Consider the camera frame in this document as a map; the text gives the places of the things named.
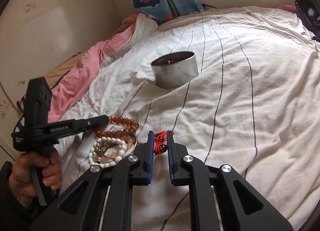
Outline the person's left hand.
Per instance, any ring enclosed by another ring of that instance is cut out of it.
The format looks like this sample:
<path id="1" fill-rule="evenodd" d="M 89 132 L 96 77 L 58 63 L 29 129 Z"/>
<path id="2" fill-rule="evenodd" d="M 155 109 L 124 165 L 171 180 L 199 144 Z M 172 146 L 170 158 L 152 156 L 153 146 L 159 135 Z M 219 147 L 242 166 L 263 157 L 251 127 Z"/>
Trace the person's left hand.
<path id="1" fill-rule="evenodd" d="M 61 159 L 57 150 L 53 150 L 50 158 L 45 158 L 36 152 L 20 155 L 12 167 L 9 187 L 17 201 L 25 208 L 29 207 L 36 197 L 30 172 L 32 166 L 42 168 L 43 184 L 46 187 L 52 190 L 61 187 Z"/>

